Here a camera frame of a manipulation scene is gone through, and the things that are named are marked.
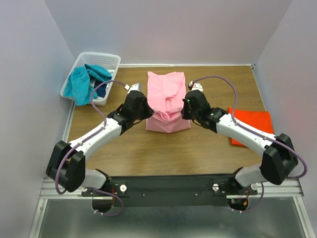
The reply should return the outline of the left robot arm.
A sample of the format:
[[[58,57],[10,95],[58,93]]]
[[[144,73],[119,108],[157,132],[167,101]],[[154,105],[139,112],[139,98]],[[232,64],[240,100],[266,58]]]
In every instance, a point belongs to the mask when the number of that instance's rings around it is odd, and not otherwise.
[[[86,162],[104,145],[121,136],[138,121],[150,118],[153,113],[146,96],[132,90],[125,102],[105,117],[100,125],[76,140],[58,142],[46,169],[47,176],[55,182],[58,194],[84,187],[92,188],[99,196],[106,195],[110,189],[106,174],[87,169]]]

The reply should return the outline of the pink t shirt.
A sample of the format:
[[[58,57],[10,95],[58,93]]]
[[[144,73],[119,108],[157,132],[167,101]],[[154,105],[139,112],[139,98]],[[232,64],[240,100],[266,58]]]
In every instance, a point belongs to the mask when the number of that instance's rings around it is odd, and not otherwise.
[[[146,130],[173,133],[191,128],[182,118],[183,99],[186,95],[186,79],[183,72],[164,75],[148,72],[147,99],[154,114],[146,120]]]

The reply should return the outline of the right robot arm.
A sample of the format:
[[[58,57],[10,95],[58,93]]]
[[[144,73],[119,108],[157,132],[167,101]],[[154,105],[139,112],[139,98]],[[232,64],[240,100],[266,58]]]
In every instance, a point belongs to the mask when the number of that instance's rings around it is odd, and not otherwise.
[[[226,110],[212,108],[203,92],[193,90],[183,99],[183,119],[197,121],[200,126],[235,139],[261,156],[262,161],[238,169],[228,181],[228,189],[239,194],[253,183],[280,185],[298,164],[289,136],[266,133],[232,118]]]

